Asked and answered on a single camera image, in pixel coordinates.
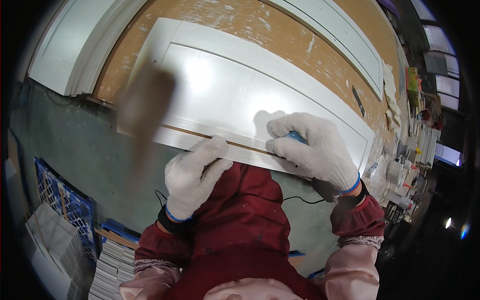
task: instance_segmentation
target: white glove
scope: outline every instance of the white glove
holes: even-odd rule
[[[293,161],[312,177],[331,183],[339,194],[358,186],[360,174],[332,121],[296,112],[270,121],[267,127],[277,137],[273,151],[278,156]],[[284,137],[292,131],[297,131],[308,145]]]
[[[222,173],[233,161],[220,159],[205,172],[204,168],[219,156],[226,154],[228,145],[221,136],[215,136],[195,152],[180,153],[165,167],[165,184],[170,196],[167,214],[176,221],[186,221],[212,193]]]

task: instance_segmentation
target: white trim piece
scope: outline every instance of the white trim piece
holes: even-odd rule
[[[177,77],[175,99],[163,123],[272,153],[268,121],[293,112],[332,120],[362,173],[374,133],[337,95],[313,77],[270,51],[213,28],[159,18],[135,63],[131,78],[146,60]],[[190,150],[198,139],[158,137],[162,144]],[[291,162],[231,146],[238,162],[304,175]]]
[[[333,0],[264,2],[293,17],[336,48],[382,101],[382,59],[360,27]]]
[[[34,57],[30,78],[63,96],[93,92],[110,51],[147,0],[69,0]]]
[[[118,128],[117,132],[128,134],[120,128]],[[153,141],[155,143],[164,144],[167,146],[172,146],[189,151],[196,151],[198,147],[208,142],[209,140],[210,139],[198,135],[189,134],[186,132],[181,132],[165,127],[160,127],[153,138]],[[266,168],[274,171],[310,177],[305,170],[301,169],[300,167],[296,168],[295,164],[286,161],[283,158],[230,144],[228,145],[228,153],[221,158],[226,158],[244,164]]]

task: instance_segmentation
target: black power cord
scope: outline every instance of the black power cord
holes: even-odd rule
[[[305,201],[302,197],[300,196],[293,196],[293,197],[288,197],[288,198],[285,198],[283,199],[283,201],[285,200],[288,200],[288,199],[292,199],[292,198],[299,198],[300,200],[304,201],[305,203],[308,203],[308,204],[317,204],[317,203],[320,203],[322,201],[325,201],[325,199],[322,199],[322,200],[319,200],[319,201],[316,201],[316,202],[308,202],[308,201]]]
[[[162,207],[163,207],[165,204],[162,203],[162,199],[160,199],[160,196],[159,196],[158,194],[162,195],[162,197],[165,199],[165,204],[167,203],[167,198],[165,197],[164,194],[162,194],[161,191],[155,190],[155,195],[157,196],[158,200],[160,201],[160,204],[161,204]]]
[[[162,197],[165,199],[165,203],[167,203],[167,198],[165,197],[164,194],[162,194],[161,191],[155,190],[155,195],[157,196],[158,200],[160,201],[160,204],[163,206],[164,204],[162,204],[162,199],[160,199],[160,196],[159,196],[158,194],[162,195]],[[322,200],[319,200],[319,201],[316,201],[316,202],[308,202],[308,201],[305,201],[305,200],[304,200],[302,197],[300,197],[300,196],[288,197],[288,198],[283,199],[283,201],[288,200],[288,199],[292,199],[292,198],[299,198],[300,200],[302,200],[302,201],[304,201],[305,203],[308,203],[308,204],[317,204],[317,203],[320,203],[320,202],[322,202],[322,201],[325,201],[325,199],[322,199]]]

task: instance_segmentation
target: plastic container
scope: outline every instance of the plastic container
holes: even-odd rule
[[[402,181],[403,165],[397,161],[391,161],[387,166],[387,180],[395,185]]]

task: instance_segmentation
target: wooden stick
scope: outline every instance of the wooden stick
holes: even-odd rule
[[[65,218],[65,221],[69,222],[67,217],[67,208],[65,207],[65,198],[63,197],[63,190],[59,189],[59,192],[60,192],[60,199],[61,199],[61,207],[63,209],[63,217]]]
[[[193,131],[190,131],[190,130],[186,130],[186,129],[182,129],[182,128],[178,128],[178,127],[174,127],[174,126],[170,126],[170,125],[165,125],[165,124],[162,124],[161,126],[165,127],[165,128],[168,128],[168,129],[173,129],[173,130],[176,130],[176,131],[200,136],[200,137],[203,137],[205,139],[212,139],[212,137],[210,135],[205,135],[205,134],[201,134],[201,133],[198,133],[198,132],[193,132]],[[260,153],[263,153],[263,154],[268,154],[268,155],[271,155],[271,156],[279,157],[278,155],[276,155],[274,153],[270,153],[270,152],[260,150],[260,149],[256,149],[256,148],[253,148],[253,147],[248,147],[248,146],[245,146],[245,145],[242,145],[242,144],[238,144],[238,143],[234,143],[234,142],[230,142],[230,141],[227,141],[227,144],[232,145],[232,146],[237,146],[237,147],[240,147],[240,148],[244,148],[244,149],[248,149],[248,150],[252,150],[252,151],[256,151],[256,152],[260,152]]]
[[[140,246],[135,244],[132,241],[129,241],[127,239],[124,239],[123,237],[119,236],[115,232],[112,231],[106,231],[103,228],[102,229],[97,229],[95,228],[95,232],[98,233],[99,235],[106,237],[109,240],[112,240],[114,242],[117,242],[120,245],[126,246],[128,248],[137,250]]]

